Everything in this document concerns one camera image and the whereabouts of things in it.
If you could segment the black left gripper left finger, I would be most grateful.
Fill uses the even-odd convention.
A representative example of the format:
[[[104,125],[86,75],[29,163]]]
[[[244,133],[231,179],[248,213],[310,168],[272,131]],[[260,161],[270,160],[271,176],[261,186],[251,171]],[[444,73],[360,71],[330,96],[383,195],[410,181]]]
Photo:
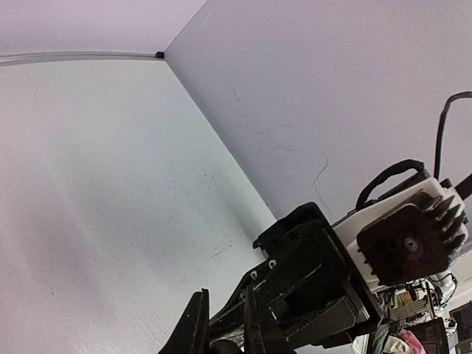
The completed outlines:
[[[184,312],[159,354],[209,352],[209,291],[201,289],[190,298]]]

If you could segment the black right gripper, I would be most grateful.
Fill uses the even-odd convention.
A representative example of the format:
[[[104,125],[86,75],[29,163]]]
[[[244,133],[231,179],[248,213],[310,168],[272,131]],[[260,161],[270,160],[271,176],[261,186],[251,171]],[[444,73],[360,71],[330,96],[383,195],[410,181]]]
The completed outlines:
[[[337,347],[377,330],[383,319],[377,300],[314,202],[278,220],[253,247],[267,258],[243,275],[210,319],[211,340],[241,329],[248,285],[267,301],[293,347]]]

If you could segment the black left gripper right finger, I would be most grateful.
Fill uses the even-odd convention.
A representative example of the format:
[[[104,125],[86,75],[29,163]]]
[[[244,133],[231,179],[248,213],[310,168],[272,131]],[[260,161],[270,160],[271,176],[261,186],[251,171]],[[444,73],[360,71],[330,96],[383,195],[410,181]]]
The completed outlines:
[[[244,353],[289,354],[291,349],[263,295],[246,287],[244,305]]]

